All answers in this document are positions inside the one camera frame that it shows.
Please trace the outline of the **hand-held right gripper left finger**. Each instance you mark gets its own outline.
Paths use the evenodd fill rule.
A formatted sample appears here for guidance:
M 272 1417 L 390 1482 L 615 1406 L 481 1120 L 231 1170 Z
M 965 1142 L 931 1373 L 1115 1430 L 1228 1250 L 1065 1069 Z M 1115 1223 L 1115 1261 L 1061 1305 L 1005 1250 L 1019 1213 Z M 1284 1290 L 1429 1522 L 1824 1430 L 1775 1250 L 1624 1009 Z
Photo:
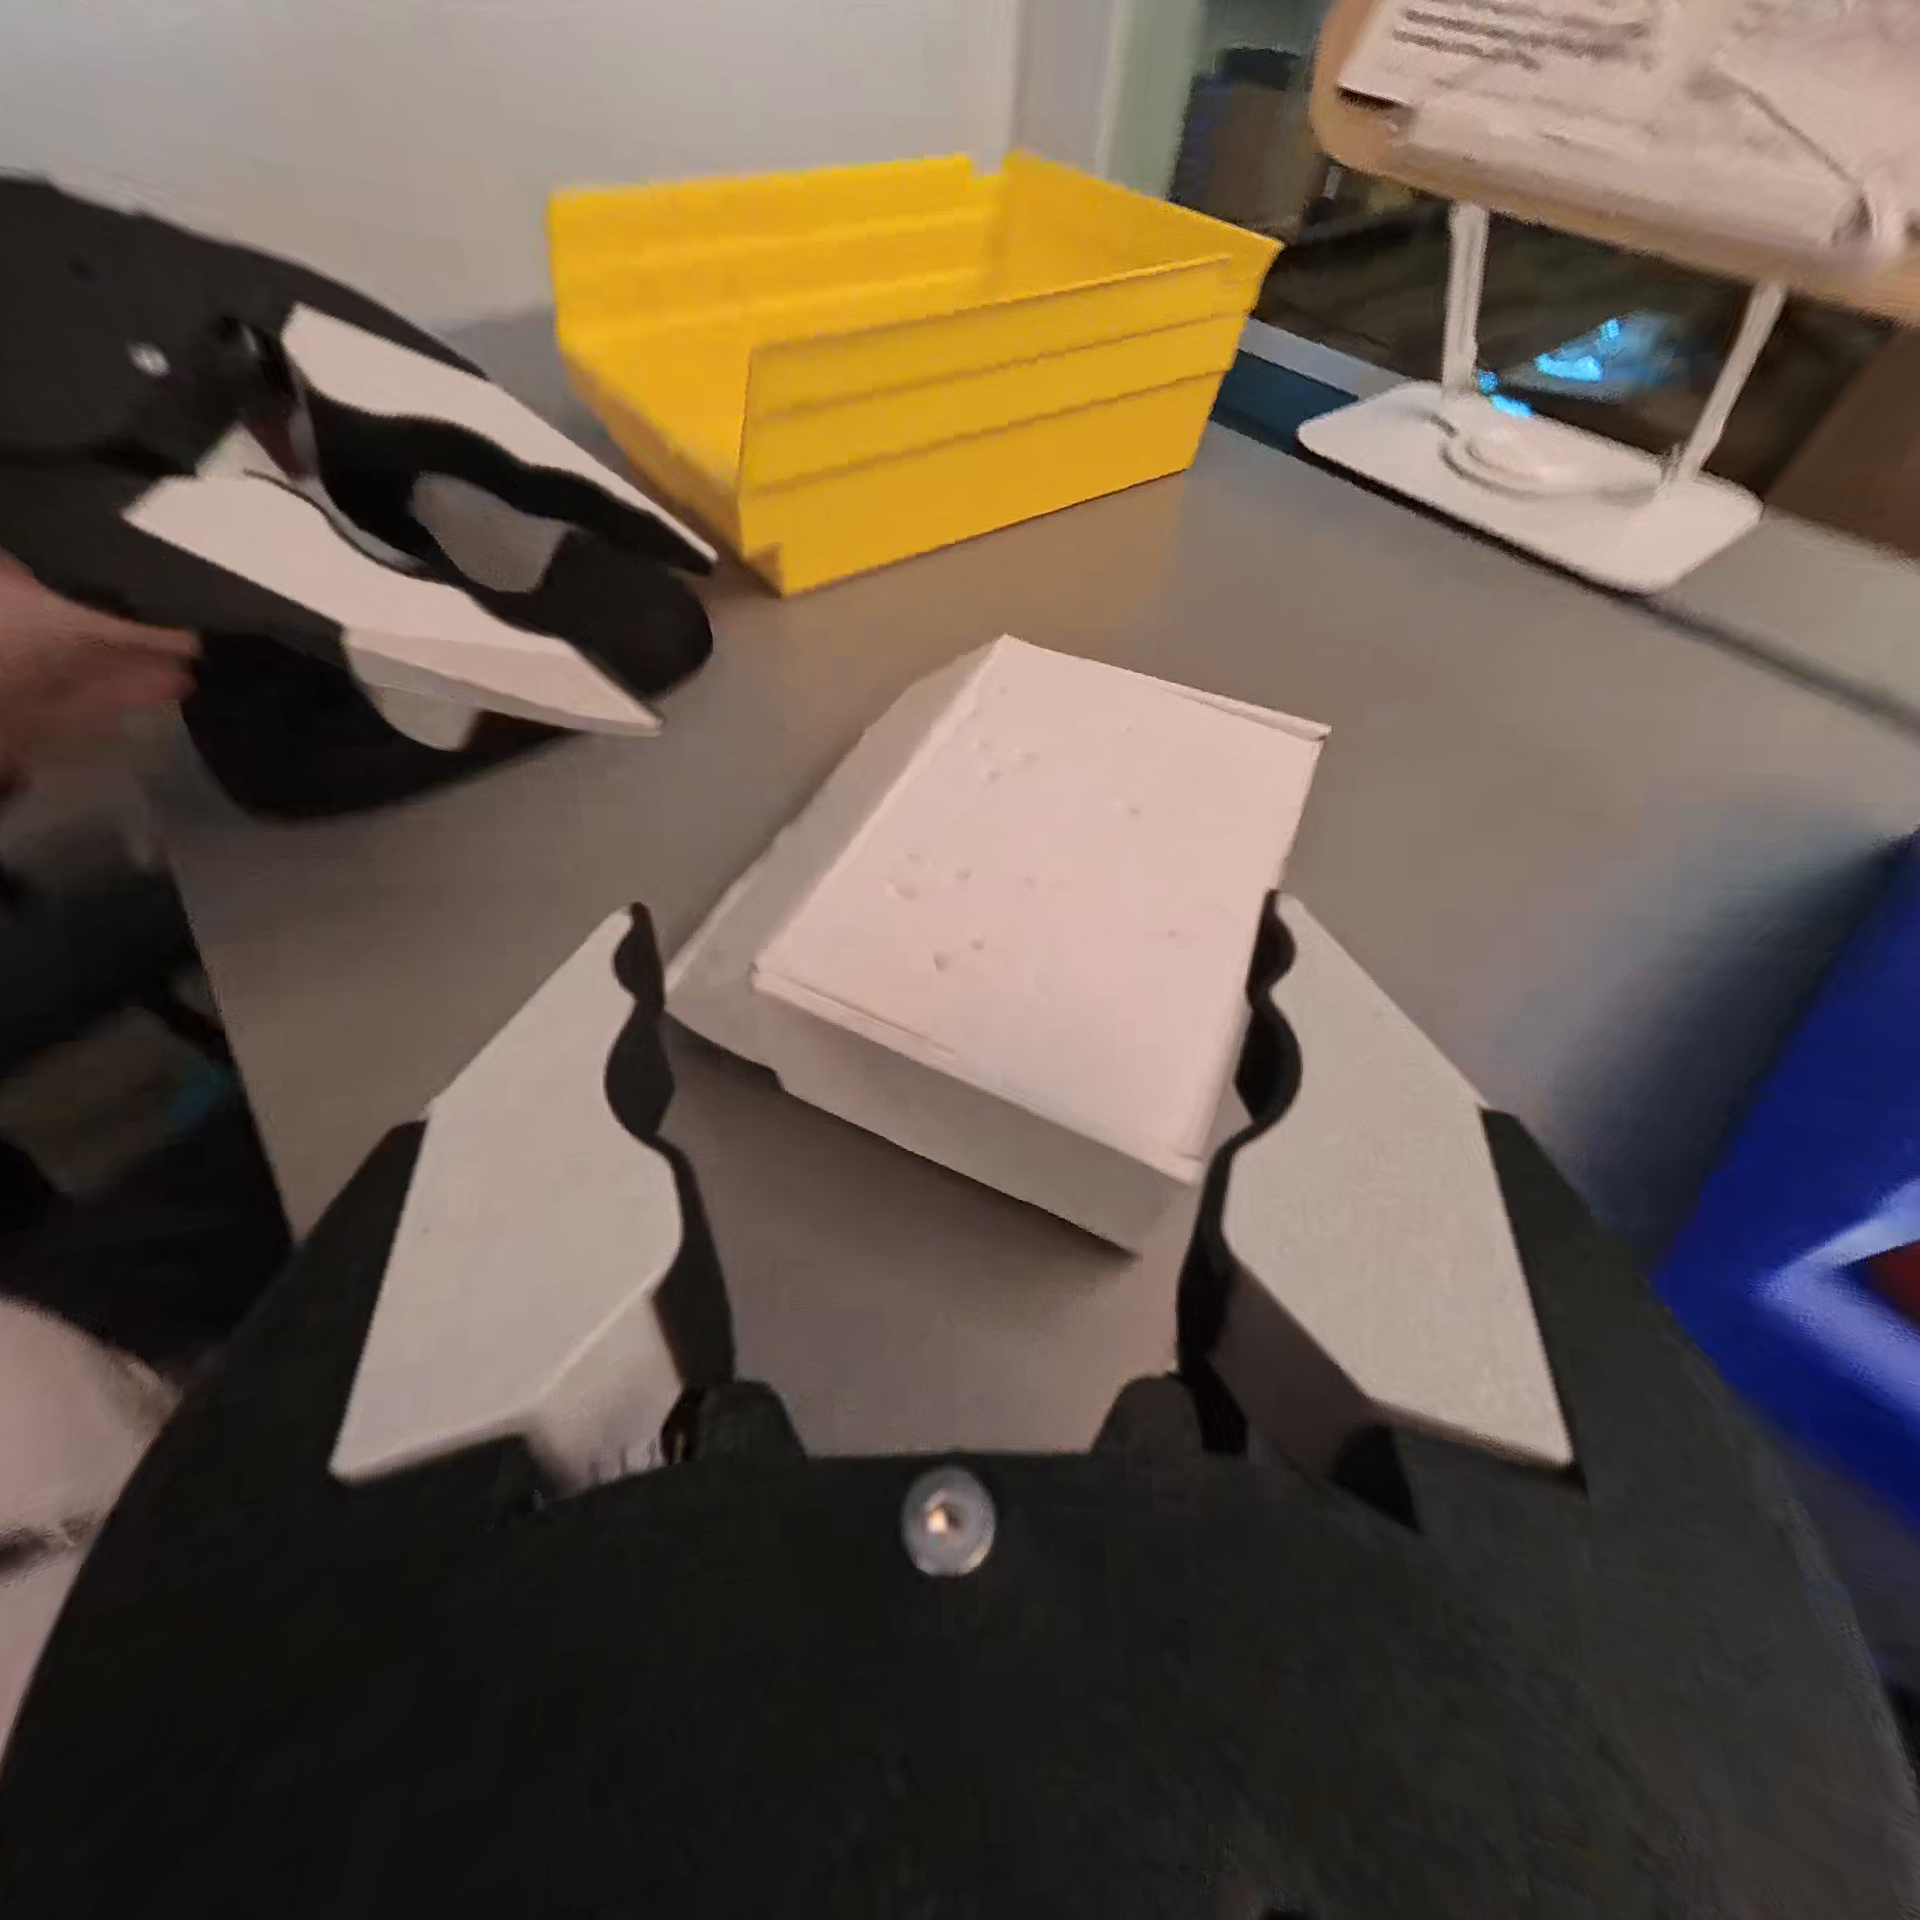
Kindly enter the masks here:
M 521 1447 L 561 1493 L 651 1476 L 736 1373 L 685 1155 L 663 1142 L 663 958 L 629 902 L 433 1089 L 338 1482 Z

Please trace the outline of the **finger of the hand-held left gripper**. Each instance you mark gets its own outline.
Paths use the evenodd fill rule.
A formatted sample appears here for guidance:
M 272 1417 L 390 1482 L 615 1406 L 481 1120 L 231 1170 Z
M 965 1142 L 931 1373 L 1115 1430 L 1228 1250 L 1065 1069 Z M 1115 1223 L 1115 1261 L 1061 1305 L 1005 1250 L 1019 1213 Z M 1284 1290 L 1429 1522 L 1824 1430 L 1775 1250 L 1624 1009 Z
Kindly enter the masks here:
M 370 557 L 278 479 L 161 479 L 130 498 L 130 522 L 338 622 L 353 681 L 427 748 L 456 748 L 476 710 L 597 737 L 663 728 L 651 700 L 615 687 L 562 642 L 536 642 L 469 593 Z
M 370 413 L 370 417 L 433 417 L 433 424 L 456 424 L 456 437 L 506 448 L 519 464 L 582 479 L 589 489 L 651 513 L 681 553 L 685 573 L 711 573 L 711 543 L 694 543 L 676 505 L 655 505 L 629 479 L 589 463 L 573 437 L 561 437 L 540 413 L 521 413 L 481 369 L 413 356 L 413 344 L 370 334 L 353 323 L 330 323 L 313 307 L 285 314 L 278 344 L 313 396 Z

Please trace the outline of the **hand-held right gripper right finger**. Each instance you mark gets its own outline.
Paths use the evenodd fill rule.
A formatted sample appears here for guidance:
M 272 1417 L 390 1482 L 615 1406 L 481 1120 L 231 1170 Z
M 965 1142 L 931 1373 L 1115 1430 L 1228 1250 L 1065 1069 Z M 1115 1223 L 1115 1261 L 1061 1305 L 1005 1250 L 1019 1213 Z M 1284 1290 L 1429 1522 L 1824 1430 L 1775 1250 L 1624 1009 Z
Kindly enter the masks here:
M 1177 1294 L 1177 1362 L 1212 1451 L 1331 1476 L 1370 1430 L 1567 1467 L 1548 1342 L 1478 1087 L 1284 896 L 1249 958 L 1228 1072 Z

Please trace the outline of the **blue plastic bin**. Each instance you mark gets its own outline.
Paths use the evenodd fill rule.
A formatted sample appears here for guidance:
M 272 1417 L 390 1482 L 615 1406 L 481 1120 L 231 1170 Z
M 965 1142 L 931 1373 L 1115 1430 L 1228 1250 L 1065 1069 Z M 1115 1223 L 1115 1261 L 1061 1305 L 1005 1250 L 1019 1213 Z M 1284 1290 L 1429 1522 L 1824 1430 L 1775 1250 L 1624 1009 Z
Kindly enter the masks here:
M 1657 1294 L 1824 1467 L 1920 1522 L 1920 841 L 1729 1120 Z

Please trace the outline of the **white cardboard box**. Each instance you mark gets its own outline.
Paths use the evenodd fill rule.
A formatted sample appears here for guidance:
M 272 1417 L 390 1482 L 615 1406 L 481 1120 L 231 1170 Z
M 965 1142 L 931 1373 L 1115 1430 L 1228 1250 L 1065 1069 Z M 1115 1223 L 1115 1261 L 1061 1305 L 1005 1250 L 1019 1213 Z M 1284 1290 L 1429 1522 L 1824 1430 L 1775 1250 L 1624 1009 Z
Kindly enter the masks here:
M 1120 1252 L 1203 1181 L 1331 720 L 988 642 L 663 958 L 785 1097 Z

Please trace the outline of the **person's left hand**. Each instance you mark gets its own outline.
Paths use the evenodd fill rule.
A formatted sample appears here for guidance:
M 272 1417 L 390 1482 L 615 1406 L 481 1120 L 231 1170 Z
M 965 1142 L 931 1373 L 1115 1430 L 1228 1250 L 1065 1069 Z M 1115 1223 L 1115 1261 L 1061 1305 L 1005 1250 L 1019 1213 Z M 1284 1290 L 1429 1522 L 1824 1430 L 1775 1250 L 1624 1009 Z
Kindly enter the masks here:
M 0 793 L 114 757 L 130 710 L 197 681 L 197 658 L 197 633 L 76 610 L 0 557 Z

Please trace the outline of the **yellow plastic bin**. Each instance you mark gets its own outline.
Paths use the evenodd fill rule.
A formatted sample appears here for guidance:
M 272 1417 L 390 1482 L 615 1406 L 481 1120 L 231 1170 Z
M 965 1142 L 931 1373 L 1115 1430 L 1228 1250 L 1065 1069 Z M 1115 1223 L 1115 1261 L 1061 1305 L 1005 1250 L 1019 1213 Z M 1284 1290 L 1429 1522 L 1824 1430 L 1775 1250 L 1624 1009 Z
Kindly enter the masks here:
M 1051 155 L 561 192 L 540 227 L 573 396 L 785 599 L 1185 479 L 1277 261 Z

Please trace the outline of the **white stand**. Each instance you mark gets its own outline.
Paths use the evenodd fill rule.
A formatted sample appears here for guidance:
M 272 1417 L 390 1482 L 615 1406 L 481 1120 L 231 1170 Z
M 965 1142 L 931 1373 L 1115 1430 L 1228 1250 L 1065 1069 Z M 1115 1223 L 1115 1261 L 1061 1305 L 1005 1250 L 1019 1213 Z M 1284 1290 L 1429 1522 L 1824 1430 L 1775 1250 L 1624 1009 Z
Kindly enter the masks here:
M 1714 369 L 1698 424 L 1649 463 L 1567 417 L 1515 413 L 1478 369 L 1478 307 L 1494 214 L 1441 214 L 1441 369 L 1423 387 L 1359 396 L 1300 424 L 1322 464 L 1344 464 L 1407 505 L 1494 533 L 1602 593 L 1673 593 L 1707 557 L 1753 533 L 1767 498 L 1707 479 L 1745 369 L 1785 307 L 1782 280 L 1745 289 L 1737 334 Z

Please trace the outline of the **stack of printed papers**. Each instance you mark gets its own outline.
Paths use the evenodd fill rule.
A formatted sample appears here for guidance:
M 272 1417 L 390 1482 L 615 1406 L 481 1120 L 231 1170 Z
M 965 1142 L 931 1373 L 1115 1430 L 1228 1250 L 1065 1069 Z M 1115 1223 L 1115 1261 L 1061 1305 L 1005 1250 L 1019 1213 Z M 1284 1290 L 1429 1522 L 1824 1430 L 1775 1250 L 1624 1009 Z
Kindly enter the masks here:
M 1340 93 L 1582 214 L 1811 261 L 1920 235 L 1908 0 L 1388 0 Z

